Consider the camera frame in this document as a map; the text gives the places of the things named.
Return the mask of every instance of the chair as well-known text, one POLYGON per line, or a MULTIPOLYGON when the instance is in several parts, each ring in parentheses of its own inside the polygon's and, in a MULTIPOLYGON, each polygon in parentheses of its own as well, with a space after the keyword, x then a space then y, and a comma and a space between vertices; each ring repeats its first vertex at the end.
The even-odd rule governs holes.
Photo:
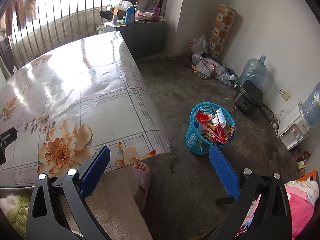
POLYGON ((3 41, 0 41, 0 57, 2 58, 9 73, 13 75, 13 68, 17 68, 17 63, 13 56, 9 38, 5 38, 3 41))
POLYGON ((222 152, 214 144, 209 148, 209 159, 229 197, 219 198, 216 204, 231 204, 240 195, 240 179, 222 152))

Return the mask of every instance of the rice cooker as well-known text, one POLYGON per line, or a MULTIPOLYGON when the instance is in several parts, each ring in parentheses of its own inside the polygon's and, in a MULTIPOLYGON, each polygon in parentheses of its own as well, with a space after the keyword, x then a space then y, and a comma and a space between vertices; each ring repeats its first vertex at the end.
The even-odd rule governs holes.
POLYGON ((251 114, 263 100, 262 91, 250 80, 244 81, 239 91, 233 98, 236 106, 245 114, 251 114))

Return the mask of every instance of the tall patterned box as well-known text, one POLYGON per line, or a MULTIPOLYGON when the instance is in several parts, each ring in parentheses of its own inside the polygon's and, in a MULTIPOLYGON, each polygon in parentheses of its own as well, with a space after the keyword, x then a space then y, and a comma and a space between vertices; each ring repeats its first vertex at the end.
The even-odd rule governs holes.
POLYGON ((223 45, 228 38, 228 34, 236 13, 236 10, 228 6, 223 4, 219 6, 218 15, 214 23, 214 28, 209 43, 208 54, 210 58, 216 60, 219 57, 223 45))

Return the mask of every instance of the foot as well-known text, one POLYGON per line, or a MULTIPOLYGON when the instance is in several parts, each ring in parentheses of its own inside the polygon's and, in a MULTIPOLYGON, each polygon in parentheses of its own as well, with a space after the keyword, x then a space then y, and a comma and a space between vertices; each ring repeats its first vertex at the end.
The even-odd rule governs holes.
MULTIPOLYGON (((149 173, 149 170, 148 170, 148 167, 143 163, 143 162, 136 162, 132 168, 134 170, 138 170, 138 171, 141 171, 141 172, 145 172, 145 173, 149 173)), ((137 193, 134 195, 134 200, 137 204, 137 206, 139 207, 140 211, 142 211, 141 207, 142 207, 142 204, 143 204, 143 196, 145 194, 145 191, 144 189, 141 187, 141 183, 143 183, 143 178, 137 178, 138 180, 140 179, 140 183, 138 183, 139 185, 139 189, 137 191, 137 193)))

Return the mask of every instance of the concrete floor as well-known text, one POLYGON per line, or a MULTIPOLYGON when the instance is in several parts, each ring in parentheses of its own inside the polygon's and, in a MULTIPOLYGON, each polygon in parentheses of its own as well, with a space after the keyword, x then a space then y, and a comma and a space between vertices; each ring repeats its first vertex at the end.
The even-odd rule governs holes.
POLYGON ((142 215, 154 240, 190 239, 206 233, 231 206, 214 203, 226 192, 208 155, 195 155, 185 145, 190 112, 200 102, 221 105, 236 121, 237 137, 221 151, 238 174, 248 167, 260 175, 278 172, 284 182, 299 177, 292 155, 262 114, 256 110, 246 116, 232 110, 236 91, 215 79, 196 77, 191 64, 188 56, 137 60, 171 143, 171 154, 145 160, 152 180, 142 215))

